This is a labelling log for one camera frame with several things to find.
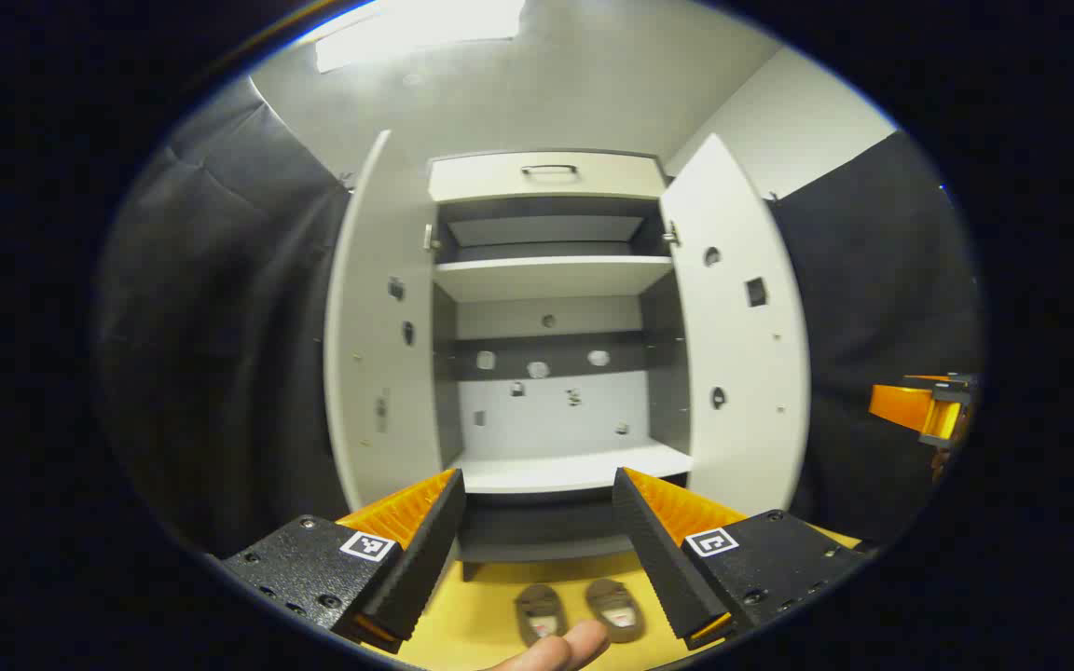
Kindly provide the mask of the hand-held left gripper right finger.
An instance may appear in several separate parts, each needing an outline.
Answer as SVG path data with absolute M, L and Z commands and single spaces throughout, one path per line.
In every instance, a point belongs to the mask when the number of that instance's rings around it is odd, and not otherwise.
M 860 541 L 783 510 L 739 514 L 627 467 L 613 519 L 686 650 L 770 627 L 860 568 Z

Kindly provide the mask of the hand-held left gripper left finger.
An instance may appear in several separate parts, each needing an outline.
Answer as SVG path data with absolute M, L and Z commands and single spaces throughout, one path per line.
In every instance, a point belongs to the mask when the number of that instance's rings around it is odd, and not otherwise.
M 442 578 L 465 506 L 463 472 L 447 469 L 337 521 L 299 515 L 220 565 L 277 611 L 397 653 Z

